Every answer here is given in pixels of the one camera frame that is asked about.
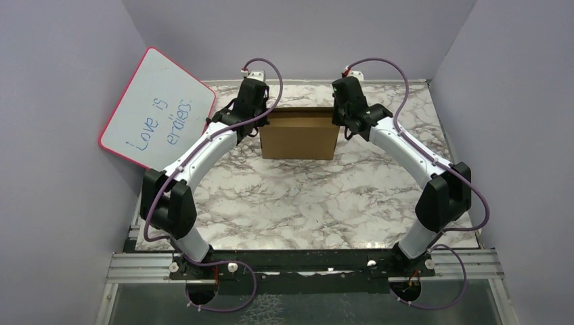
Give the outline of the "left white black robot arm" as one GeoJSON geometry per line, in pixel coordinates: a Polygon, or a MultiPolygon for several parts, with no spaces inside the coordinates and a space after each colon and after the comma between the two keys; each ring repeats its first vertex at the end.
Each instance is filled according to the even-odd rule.
{"type": "Polygon", "coordinates": [[[194,191],[212,167],[254,130],[267,124],[269,86],[262,78],[246,77],[237,97],[208,120],[200,138],[163,170],[148,169],[143,177],[140,216],[148,242],[162,239],[187,259],[197,278],[212,272],[210,244],[196,227],[194,191]]]}

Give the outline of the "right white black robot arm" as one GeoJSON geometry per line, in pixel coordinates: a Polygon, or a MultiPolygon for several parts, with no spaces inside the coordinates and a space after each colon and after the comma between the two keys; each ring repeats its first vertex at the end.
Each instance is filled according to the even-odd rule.
{"type": "Polygon", "coordinates": [[[449,161],[437,156],[419,141],[407,142],[407,132],[396,127],[392,113],[381,104],[369,105],[359,79],[343,77],[332,82],[332,122],[344,127],[345,137],[359,135],[390,154],[421,187],[415,207],[417,219],[392,247],[389,265],[401,276],[417,268],[427,248],[437,241],[446,226],[459,219],[471,206],[471,191],[465,181],[471,170],[461,162],[456,177],[442,169],[449,161]]]}

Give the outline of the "brown cardboard box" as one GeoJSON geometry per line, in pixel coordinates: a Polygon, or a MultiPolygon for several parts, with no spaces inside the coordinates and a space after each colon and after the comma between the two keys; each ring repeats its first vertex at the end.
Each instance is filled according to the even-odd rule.
{"type": "Polygon", "coordinates": [[[264,159],[332,160],[340,127],[331,107],[283,107],[267,115],[259,129],[264,159]]]}

